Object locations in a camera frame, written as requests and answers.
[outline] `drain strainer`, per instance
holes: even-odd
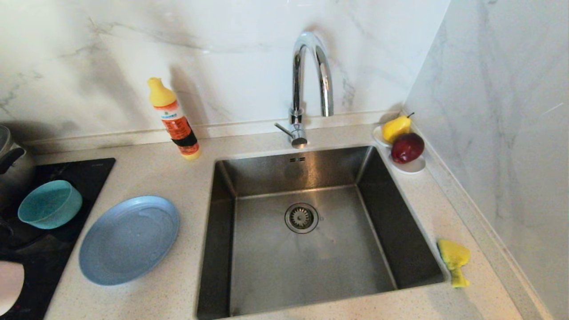
[[[284,220],[290,230],[309,233],[318,224],[318,212],[308,203],[295,203],[287,209]]]

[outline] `faucet spout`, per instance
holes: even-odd
[[[320,82],[320,107],[323,117],[334,115],[334,102],[332,95],[332,74],[328,58],[324,50],[324,45],[316,35],[311,32],[303,32],[296,40],[293,50],[292,61],[292,110],[291,123],[296,123],[298,114],[298,122],[302,121],[302,109],[300,107],[300,97],[302,96],[302,69],[303,69],[303,53],[308,49],[314,57],[316,69],[318,71],[318,79]]]

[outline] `countertop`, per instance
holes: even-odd
[[[305,150],[375,145],[384,161],[387,150],[372,138],[375,125],[308,130]],[[213,164],[219,158],[254,157],[296,152],[282,133],[253,134],[200,140],[201,157],[187,162],[173,143],[155,143],[41,155],[39,164],[114,157],[115,167],[94,205],[75,246],[46,319],[194,319],[199,291],[201,259],[208,218]],[[521,319],[477,240],[464,225],[430,170],[391,175],[427,236],[457,241],[471,250],[463,267],[471,286],[453,289],[450,275],[443,283],[294,307],[239,319]],[[164,260],[145,276],[118,286],[89,282],[79,268],[79,249],[93,223],[115,204],[141,195],[158,195],[180,212],[176,242]]]

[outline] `sink basin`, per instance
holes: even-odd
[[[215,163],[198,319],[442,281],[375,147]]]

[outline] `stainless steel pot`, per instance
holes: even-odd
[[[7,127],[0,125],[0,210],[25,195],[34,172],[31,154],[12,139]]]

